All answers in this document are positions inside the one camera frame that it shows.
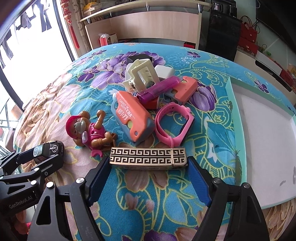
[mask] pink watch strap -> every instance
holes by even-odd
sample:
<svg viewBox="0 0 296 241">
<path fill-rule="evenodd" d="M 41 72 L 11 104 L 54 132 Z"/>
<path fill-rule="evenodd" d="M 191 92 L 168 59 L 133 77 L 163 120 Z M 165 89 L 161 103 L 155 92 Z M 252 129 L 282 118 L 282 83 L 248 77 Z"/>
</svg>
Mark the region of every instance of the pink watch strap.
<svg viewBox="0 0 296 241">
<path fill-rule="evenodd" d="M 186 120 L 189 119 L 189 123 L 184 127 L 183 131 L 180 135 L 177 137 L 172 138 L 169 136 L 160 126 L 160 120 L 169 112 L 176 111 L 179 112 L 183 117 L 185 117 Z M 191 110 L 189 107 L 181 106 L 176 103 L 169 103 L 162 107 L 160 111 L 157 113 L 155 117 L 155 133 L 157 138 L 163 142 L 164 144 L 167 144 L 170 146 L 170 148 L 180 146 L 184 136 L 186 135 L 187 131 L 189 130 L 189 127 L 194 119 L 193 115 L 190 113 Z"/>
</svg>

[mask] television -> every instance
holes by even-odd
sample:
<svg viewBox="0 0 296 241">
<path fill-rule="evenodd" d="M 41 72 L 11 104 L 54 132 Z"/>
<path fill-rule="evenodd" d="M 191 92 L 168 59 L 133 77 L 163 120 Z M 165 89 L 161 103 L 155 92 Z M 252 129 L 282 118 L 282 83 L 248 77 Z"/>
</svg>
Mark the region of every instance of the television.
<svg viewBox="0 0 296 241">
<path fill-rule="evenodd" d="M 256 0 L 256 19 L 296 53 L 295 1 Z"/>
</svg>

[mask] white plastic clip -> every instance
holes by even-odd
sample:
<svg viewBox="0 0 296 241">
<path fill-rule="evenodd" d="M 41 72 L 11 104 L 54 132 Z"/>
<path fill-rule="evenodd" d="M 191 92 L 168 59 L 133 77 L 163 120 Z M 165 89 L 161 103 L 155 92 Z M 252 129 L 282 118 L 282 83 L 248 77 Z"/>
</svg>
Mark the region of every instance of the white plastic clip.
<svg viewBox="0 0 296 241">
<path fill-rule="evenodd" d="M 123 82 L 126 91 L 142 92 L 150 82 L 159 83 L 159 77 L 150 59 L 137 59 L 128 68 L 130 79 Z"/>
<path fill-rule="evenodd" d="M 175 70 L 173 68 L 168 67 L 168 66 L 163 66 L 163 65 L 155 66 L 155 71 L 156 71 L 157 76 L 161 80 L 165 80 L 169 77 L 172 77 L 175 73 Z"/>
</svg>

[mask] black speaker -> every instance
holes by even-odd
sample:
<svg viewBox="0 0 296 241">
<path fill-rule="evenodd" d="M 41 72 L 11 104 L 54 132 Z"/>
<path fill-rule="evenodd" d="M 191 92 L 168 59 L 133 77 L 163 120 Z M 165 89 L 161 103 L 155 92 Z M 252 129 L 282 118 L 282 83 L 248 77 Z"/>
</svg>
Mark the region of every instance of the black speaker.
<svg viewBox="0 0 296 241">
<path fill-rule="evenodd" d="M 233 61 L 240 31 L 240 20 L 212 9 L 205 51 Z"/>
</svg>

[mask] purple flower pattern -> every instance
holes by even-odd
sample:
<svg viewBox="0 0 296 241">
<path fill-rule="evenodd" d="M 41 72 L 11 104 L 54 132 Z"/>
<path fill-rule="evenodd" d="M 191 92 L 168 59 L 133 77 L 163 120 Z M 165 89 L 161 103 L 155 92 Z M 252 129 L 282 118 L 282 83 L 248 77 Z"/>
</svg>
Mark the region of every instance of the purple flower pattern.
<svg viewBox="0 0 296 241">
<path fill-rule="evenodd" d="M 92 56 L 90 56 L 90 57 L 84 57 L 84 58 L 82 58 L 82 59 L 79 59 L 76 63 L 75 63 L 75 65 L 82 65 L 82 64 L 85 64 L 88 60 L 90 60 L 90 59 L 92 59 Z"/>
<path fill-rule="evenodd" d="M 83 71 L 84 74 L 82 74 L 78 78 L 78 82 L 82 82 L 85 80 L 85 82 L 89 81 L 91 78 L 94 77 L 95 74 L 99 73 L 100 71 L 97 69 L 97 66 L 94 66 L 92 68 L 87 68 Z"/>
<path fill-rule="evenodd" d="M 105 49 L 105 50 L 99 50 L 99 51 L 93 52 L 91 55 L 92 55 L 92 56 L 96 56 L 96 55 L 99 55 L 99 54 L 104 53 L 105 51 L 107 51 L 107 49 Z"/>
<path fill-rule="evenodd" d="M 102 71 L 102 73 L 94 78 L 91 83 L 91 87 L 103 90 L 108 84 L 121 84 L 125 79 L 127 57 L 133 56 L 135 54 L 147 54 L 153 57 L 153 66 L 164 65 L 165 60 L 163 57 L 156 53 L 150 53 L 148 51 L 137 53 L 136 51 L 127 52 L 126 54 L 119 54 L 111 59 L 106 59 L 101 62 L 97 69 Z"/>
<path fill-rule="evenodd" d="M 287 105 L 287 107 L 288 107 L 289 110 L 291 110 L 291 108 L 290 108 L 288 105 Z M 295 112 L 294 112 L 293 110 L 291 110 L 291 111 L 294 113 L 294 115 L 296 115 Z"/>
<path fill-rule="evenodd" d="M 154 230 L 150 230 L 149 232 L 145 233 L 144 241 L 177 241 L 177 238 L 173 234 L 164 233 L 164 232 L 156 232 Z M 122 241 L 132 241 L 127 236 L 122 236 Z"/>
<path fill-rule="evenodd" d="M 187 55 L 192 56 L 193 58 L 200 58 L 200 55 L 195 52 L 187 51 Z"/>
<path fill-rule="evenodd" d="M 215 109 L 215 104 L 217 102 L 216 91 L 212 84 L 206 86 L 198 81 L 197 90 L 190 97 L 189 101 L 197 109 L 208 112 Z"/>
<path fill-rule="evenodd" d="M 258 86 L 258 88 L 260 90 L 262 90 L 265 93 L 269 93 L 269 91 L 267 90 L 267 86 L 265 84 L 261 84 L 259 80 L 255 79 L 255 84 Z"/>
</svg>

